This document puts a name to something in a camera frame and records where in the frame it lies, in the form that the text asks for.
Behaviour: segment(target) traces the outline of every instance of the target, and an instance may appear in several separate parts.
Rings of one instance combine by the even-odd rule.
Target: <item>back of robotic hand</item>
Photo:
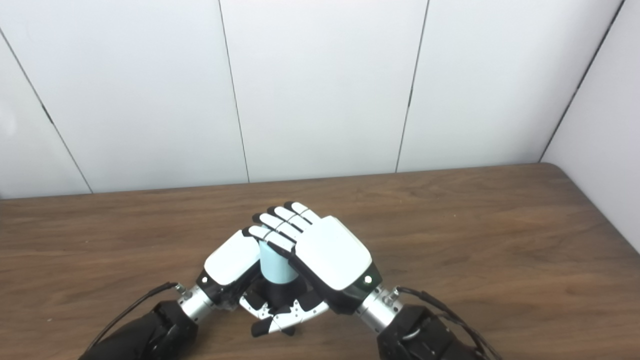
[[[253,219],[260,226],[247,227],[243,234],[264,241],[287,258],[313,287],[292,307],[261,317],[254,324],[254,336],[286,329],[329,308],[337,314],[358,316],[375,331],[381,359],[501,359],[477,331],[428,293],[383,288],[367,248],[335,217],[320,218],[306,206],[289,202]],[[441,313],[435,314],[426,306],[403,305],[398,301],[402,292]],[[241,304],[260,317],[259,307],[247,307],[243,300]],[[441,319],[465,329],[474,346],[460,341]]]

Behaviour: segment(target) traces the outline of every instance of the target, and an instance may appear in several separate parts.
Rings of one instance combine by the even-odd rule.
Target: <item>white robotic hand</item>
[[[334,312],[352,315],[381,282],[367,248],[335,217],[320,218],[299,202],[288,202],[256,214],[253,220],[262,226],[247,227],[243,235],[263,241],[288,259],[313,287],[298,299],[302,310],[324,301]],[[262,316],[261,309],[252,309]],[[322,308],[315,310],[310,317]]]

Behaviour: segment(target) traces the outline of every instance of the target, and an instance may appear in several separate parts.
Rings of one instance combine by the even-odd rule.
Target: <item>robotic hand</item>
[[[253,336],[277,331],[293,335],[296,324],[331,309],[358,316],[375,331],[381,359],[489,359],[486,349],[500,359],[476,331],[431,295],[383,288],[367,248],[336,218],[320,218],[306,206],[289,202],[253,220],[259,225],[236,232],[207,258],[193,288],[167,283],[150,291],[111,322],[79,360],[178,359],[207,315],[238,304],[259,319],[252,326]],[[98,342],[132,308],[172,286],[181,293],[179,300],[158,303]],[[443,313],[403,305],[398,301],[401,292]],[[476,347],[458,340],[440,318],[462,326]]]
[[[381,359],[489,359],[486,350],[500,359],[484,338],[428,293],[383,288],[382,277],[367,248],[335,217],[320,218],[299,202],[288,202],[284,207],[254,215],[253,220],[262,226],[247,227],[243,234],[288,259],[290,266],[313,287],[289,309],[283,307],[271,316],[260,317],[263,320],[254,328],[268,328],[269,332],[284,329],[328,307],[337,314],[358,316],[375,331]],[[443,313],[436,315],[426,306],[403,305],[398,301],[401,292],[415,295]],[[247,310],[257,315],[257,309]],[[440,318],[462,326],[476,347],[458,340]]]

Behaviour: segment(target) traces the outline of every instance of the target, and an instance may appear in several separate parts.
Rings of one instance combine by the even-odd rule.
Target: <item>silver cylindrical joint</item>
[[[213,311],[213,302],[198,285],[192,287],[179,298],[178,305],[195,323],[200,323]]]
[[[373,331],[379,333],[393,321],[400,309],[402,303],[397,300],[395,291],[391,292],[378,286],[360,304],[356,315]]]

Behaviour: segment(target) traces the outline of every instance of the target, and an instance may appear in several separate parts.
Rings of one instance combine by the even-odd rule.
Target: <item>robotic finger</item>
[[[254,293],[245,294],[240,299],[240,305],[260,319],[251,328],[254,338],[278,331],[287,333],[293,326],[329,310],[329,306],[313,290],[294,300],[292,306],[282,306],[279,309],[269,308],[268,303]]]

